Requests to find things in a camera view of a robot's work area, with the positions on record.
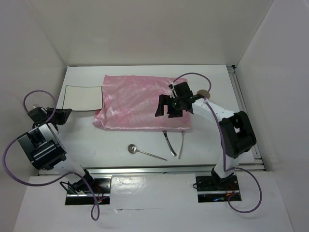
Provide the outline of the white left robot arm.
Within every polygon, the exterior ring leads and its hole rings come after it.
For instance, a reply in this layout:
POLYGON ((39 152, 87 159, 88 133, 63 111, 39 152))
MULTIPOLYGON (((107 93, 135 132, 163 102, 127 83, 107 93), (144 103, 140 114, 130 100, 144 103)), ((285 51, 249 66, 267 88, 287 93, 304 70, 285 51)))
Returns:
POLYGON ((75 172, 82 177, 69 177, 68 193, 90 193, 95 188, 95 180, 89 171, 76 164, 67 155, 67 150, 58 138, 58 125, 64 125, 71 109, 36 107, 28 111, 33 121, 32 130, 17 138, 28 160, 37 170, 54 169, 61 175, 75 172))

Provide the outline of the silver table knife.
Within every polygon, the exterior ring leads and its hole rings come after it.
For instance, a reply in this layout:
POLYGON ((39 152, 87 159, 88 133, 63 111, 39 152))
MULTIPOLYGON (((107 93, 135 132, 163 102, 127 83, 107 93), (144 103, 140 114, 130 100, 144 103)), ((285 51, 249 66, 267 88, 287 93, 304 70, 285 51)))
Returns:
POLYGON ((169 138, 168 138, 168 135, 167 135, 167 131, 166 131, 166 130, 163 130, 162 133, 163 133, 163 135, 164 135, 164 137, 165 137, 165 140, 166 140, 166 142, 167 142, 167 145, 168 145, 168 147, 169 147, 169 150, 170 150, 172 156, 176 157, 176 156, 177 156, 177 153, 175 152, 175 150, 173 149, 173 147, 172 147, 172 145, 171 145, 171 143, 170 143, 170 141, 169 141, 169 138))

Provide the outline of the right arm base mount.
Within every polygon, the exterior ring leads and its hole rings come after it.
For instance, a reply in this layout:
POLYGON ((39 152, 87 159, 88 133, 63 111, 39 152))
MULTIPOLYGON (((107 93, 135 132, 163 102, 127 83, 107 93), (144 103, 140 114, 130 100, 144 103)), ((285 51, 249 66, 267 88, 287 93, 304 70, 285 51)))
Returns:
POLYGON ((215 184, 212 176, 196 176, 192 187, 197 191, 199 203, 227 202, 229 197, 231 202, 242 201, 236 175, 220 185, 215 184))

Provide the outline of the silver fork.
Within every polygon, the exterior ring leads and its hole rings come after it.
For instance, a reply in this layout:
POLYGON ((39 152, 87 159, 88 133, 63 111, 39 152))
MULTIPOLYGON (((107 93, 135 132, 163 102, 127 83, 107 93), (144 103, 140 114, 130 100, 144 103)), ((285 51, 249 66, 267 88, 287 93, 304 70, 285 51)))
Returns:
POLYGON ((182 135, 182 142, 181 142, 181 147, 180 147, 180 150, 179 150, 179 153, 178 153, 178 159, 179 160, 180 160, 182 152, 183 152, 184 134, 185 134, 185 131, 182 131, 182 133, 181 133, 181 135, 182 135))

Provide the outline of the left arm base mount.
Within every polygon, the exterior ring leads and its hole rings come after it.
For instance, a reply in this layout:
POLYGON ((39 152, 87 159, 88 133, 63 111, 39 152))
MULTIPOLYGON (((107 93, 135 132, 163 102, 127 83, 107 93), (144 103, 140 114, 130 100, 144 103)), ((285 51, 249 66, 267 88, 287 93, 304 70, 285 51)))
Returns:
MULTIPOLYGON (((99 205, 110 204, 111 183, 111 177, 95 178, 89 183, 99 205)), ((77 184, 61 181, 60 185, 66 191, 65 205, 94 205, 94 197, 82 180, 77 184)))

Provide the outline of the pink satin placemat cloth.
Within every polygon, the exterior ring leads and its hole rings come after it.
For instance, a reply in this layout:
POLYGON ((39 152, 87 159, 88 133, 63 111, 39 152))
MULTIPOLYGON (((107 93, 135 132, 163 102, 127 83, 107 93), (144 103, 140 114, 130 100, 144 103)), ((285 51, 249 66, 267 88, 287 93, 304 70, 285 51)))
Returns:
POLYGON ((170 95, 173 78, 136 75, 106 75, 103 80, 103 108, 93 125, 108 131, 170 131, 191 129, 190 114, 156 117, 159 96, 170 95))

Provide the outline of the white square plate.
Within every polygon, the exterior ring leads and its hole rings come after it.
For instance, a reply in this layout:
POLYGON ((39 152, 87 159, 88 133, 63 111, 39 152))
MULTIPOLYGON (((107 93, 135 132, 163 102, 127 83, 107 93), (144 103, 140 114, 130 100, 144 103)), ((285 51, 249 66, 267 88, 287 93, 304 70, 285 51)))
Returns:
POLYGON ((95 111, 103 107, 102 87, 78 87, 66 85, 62 109, 95 111))

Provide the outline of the silver spoon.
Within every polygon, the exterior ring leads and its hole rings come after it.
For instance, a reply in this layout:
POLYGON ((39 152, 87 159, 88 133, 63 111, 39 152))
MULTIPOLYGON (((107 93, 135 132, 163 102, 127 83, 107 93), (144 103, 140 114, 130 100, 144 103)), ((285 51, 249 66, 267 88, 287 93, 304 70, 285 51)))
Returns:
POLYGON ((167 159, 165 159, 165 158, 162 158, 162 157, 159 157, 157 155, 153 155, 151 153, 139 150, 138 147, 135 144, 129 144, 128 147, 127 147, 127 150, 130 154, 142 153, 142 154, 145 154, 147 156, 150 156, 150 157, 153 157, 153 158, 156 158, 156 159, 167 161, 167 159))

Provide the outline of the beige paper cup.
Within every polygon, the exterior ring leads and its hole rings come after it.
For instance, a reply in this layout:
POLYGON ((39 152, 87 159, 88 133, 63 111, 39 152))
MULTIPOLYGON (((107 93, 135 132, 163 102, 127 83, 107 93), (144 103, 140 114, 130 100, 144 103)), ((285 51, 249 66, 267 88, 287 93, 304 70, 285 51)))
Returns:
POLYGON ((210 96, 211 96, 210 93, 209 93, 207 90, 205 90, 205 89, 200 89, 200 90, 198 90, 198 91, 197 91, 197 94, 202 95, 203 98, 205 98, 205 99, 209 99, 210 96))

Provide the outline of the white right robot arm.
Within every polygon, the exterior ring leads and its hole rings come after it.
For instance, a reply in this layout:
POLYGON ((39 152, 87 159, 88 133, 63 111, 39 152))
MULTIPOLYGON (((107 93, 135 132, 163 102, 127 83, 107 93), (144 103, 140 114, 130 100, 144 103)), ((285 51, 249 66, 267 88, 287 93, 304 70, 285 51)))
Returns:
POLYGON ((166 105, 169 118, 182 117, 183 112, 189 112, 217 125, 223 156, 211 171, 211 185, 222 189, 233 175, 242 154, 256 145, 256 136, 247 113, 224 109, 212 103, 207 95, 194 95, 187 82, 169 87, 172 90, 170 95, 159 96, 155 116, 163 116, 166 105))

